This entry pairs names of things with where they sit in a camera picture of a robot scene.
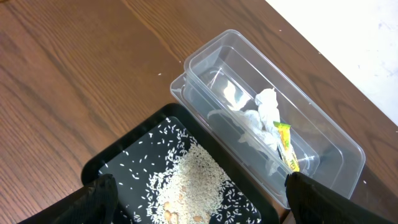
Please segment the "white rice leftovers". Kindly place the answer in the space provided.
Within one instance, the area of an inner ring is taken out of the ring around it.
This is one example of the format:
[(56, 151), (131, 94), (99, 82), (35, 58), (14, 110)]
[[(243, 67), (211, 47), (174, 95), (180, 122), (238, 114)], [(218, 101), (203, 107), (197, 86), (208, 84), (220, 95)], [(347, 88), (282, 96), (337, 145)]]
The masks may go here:
[(261, 214), (186, 127), (167, 117), (102, 165), (124, 223), (260, 223)]

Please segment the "yellow green snack wrapper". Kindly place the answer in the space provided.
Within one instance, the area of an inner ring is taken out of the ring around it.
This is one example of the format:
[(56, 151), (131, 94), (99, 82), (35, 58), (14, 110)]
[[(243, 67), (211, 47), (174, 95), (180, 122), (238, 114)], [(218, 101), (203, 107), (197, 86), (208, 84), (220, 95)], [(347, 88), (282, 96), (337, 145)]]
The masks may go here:
[(291, 143), (290, 125), (274, 121), (274, 126), (280, 137), (280, 155), (282, 160), (293, 172), (299, 172), (299, 162)]

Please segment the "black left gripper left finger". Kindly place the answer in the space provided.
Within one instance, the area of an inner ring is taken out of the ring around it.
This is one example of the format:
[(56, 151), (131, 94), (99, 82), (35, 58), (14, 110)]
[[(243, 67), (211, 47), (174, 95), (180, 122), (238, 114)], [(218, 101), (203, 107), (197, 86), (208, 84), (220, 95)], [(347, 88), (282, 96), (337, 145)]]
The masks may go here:
[(115, 178), (105, 174), (21, 223), (111, 223), (117, 206)]

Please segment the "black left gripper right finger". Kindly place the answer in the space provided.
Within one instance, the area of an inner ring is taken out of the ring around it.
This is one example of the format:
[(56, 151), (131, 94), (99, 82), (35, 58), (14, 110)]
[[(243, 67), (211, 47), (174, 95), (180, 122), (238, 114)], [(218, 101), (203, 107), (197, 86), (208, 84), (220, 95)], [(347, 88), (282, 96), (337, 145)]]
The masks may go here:
[(389, 223), (301, 172), (289, 174), (285, 192), (297, 224)]

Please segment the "white napkin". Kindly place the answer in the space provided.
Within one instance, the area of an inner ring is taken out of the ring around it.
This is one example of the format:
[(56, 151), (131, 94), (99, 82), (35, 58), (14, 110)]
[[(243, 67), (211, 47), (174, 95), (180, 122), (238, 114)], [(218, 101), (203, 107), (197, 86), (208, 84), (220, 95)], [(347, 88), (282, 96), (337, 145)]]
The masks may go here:
[(256, 149), (264, 155), (273, 154), (282, 159), (282, 141), (275, 123), (280, 121), (277, 94), (273, 88), (266, 88), (251, 97), (246, 91), (229, 82), (223, 90), (224, 98), (228, 100), (228, 109), (212, 110), (207, 118), (223, 115), (232, 120), (239, 129), (239, 136), (235, 141)]

